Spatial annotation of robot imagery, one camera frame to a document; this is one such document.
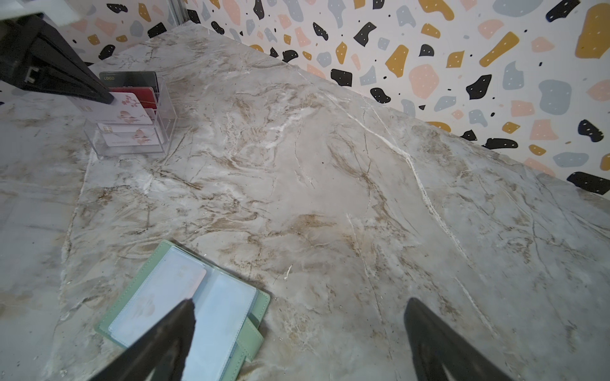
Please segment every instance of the transparent plastic box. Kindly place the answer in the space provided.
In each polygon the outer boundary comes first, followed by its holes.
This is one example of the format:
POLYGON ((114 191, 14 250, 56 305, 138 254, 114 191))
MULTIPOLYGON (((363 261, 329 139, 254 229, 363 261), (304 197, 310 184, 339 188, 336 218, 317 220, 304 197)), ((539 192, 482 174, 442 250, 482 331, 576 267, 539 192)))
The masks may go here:
POLYGON ((159 92, 155 93, 157 111, 154 124, 134 124, 130 126, 132 131, 123 132, 122 124, 100 127, 98 123, 85 122, 85 134, 100 160, 138 154, 158 158, 168 154, 178 117, 161 76, 157 76, 157 83, 159 92))

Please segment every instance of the marble countertop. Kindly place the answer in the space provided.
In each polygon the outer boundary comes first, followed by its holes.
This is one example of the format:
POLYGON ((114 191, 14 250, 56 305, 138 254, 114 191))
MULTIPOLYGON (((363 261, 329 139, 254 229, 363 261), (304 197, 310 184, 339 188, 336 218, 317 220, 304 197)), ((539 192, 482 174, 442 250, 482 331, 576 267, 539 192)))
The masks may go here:
POLYGON ((94 326, 164 238, 272 295, 242 380, 415 380, 410 297, 515 380, 610 371, 610 201, 196 24, 91 68, 161 73, 179 125, 91 156, 47 379, 120 353, 94 326))

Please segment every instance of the wall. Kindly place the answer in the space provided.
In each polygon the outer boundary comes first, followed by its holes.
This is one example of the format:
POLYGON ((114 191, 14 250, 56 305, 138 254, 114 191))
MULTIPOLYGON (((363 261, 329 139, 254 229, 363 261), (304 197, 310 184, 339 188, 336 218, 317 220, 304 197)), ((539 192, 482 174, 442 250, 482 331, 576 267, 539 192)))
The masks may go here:
MULTIPOLYGON (((86 17, 57 30, 87 63, 108 58, 176 25, 167 0, 86 1, 86 17)), ((0 81, 0 107, 25 93, 0 81)))
POLYGON ((229 38, 610 196, 610 4, 188 0, 187 8, 229 38))

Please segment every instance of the open wallet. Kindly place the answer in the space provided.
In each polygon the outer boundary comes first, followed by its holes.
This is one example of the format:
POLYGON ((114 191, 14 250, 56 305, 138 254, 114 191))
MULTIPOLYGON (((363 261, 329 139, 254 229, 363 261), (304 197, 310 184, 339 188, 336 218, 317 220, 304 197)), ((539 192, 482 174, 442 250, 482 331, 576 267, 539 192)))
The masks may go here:
POLYGON ((256 356, 269 294, 163 240, 104 315, 96 330, 132 346, 184 299, 195 306, 195 331, 183 381, 234 381, 256 356))

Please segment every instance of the red card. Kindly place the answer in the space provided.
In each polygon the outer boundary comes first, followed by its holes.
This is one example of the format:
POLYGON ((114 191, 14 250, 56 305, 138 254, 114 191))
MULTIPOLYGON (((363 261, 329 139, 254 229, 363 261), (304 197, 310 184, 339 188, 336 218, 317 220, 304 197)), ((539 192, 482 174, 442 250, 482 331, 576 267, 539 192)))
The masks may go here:
POLYGON ((145 109, 157 109, 157 101, 152 87, 110 87, 115 93, 133 93, 145 109))

